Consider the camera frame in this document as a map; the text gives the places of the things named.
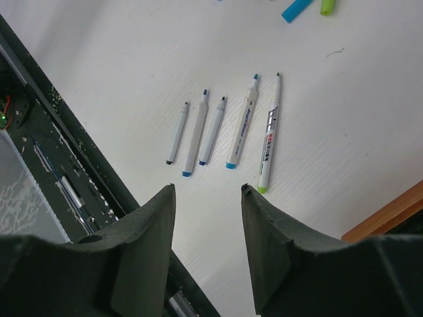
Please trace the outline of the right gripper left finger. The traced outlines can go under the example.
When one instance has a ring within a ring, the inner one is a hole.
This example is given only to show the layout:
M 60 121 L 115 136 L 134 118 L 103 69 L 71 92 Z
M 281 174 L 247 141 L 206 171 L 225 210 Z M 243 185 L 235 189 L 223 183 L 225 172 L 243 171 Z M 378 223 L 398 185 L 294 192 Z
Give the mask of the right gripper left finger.
M 1 237 L 2 316 L 160 316 L 176 215 L 165 186 L 75 243 Z

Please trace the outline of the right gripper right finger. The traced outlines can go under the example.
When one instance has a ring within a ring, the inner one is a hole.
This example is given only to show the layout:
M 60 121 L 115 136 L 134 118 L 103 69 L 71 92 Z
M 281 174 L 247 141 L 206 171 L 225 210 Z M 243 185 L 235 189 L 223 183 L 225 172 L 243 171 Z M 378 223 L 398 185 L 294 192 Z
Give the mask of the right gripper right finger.
M 421 316 L 422 237 L 349 243 L 279 210 L 252 186 L 241 209 L 259 316 Z

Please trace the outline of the light blue cap pen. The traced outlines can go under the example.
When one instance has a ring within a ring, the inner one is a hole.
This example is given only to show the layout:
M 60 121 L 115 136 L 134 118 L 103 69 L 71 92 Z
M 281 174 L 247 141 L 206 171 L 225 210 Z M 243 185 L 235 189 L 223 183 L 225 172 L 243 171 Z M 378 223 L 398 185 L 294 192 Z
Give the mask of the light blue cap pen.
M 190 144 L 188 147 L 188 152 L 186 155 L 184 168 L 182 169 L 183 177 L 190 177 L 194 170 L 194 164 L 196 162 L 198 148 L 200 146 L 202 132 L 204 129 L 204 123 L 205 123 L 207 112 L 208 112 L 207 100 L 208 100 L 208 90 L 205 89 L 202 94 L 202 99 L 200 103 L 198 104 L 196 119 L 194 121 L 194 126 L 192 128 Z

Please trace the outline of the blue eraser cap marker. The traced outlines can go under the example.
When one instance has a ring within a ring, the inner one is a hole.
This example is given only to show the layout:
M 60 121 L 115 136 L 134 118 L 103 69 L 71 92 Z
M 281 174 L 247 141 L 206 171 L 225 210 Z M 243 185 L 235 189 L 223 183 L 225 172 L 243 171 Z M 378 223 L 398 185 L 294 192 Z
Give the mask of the blue eraser cap marker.
M 215 140 L 217 138 L 217 134 L 219 131 L 219 127 L 221 125 L 221 121 L 225 112 L 225 105 L 226 105 L 226 97 L 223 96 L 221 98 L 221 101 L 219 103 L 219 105 L 217 106 L 216 110 L 215 110 L 215 114 L 210 126 L 210 130 L 208 132 L 208 135 L 206 137 L 205 143 L 204 143 L 204 148 L 203 151 L 200 155 L 199 158 L 199 165 L 200 166 L 205 166 L 208 162 L 209 159 L 211 157 L 212 154 L 212 149 L 213 149 L 213 145 L 215 143 Z

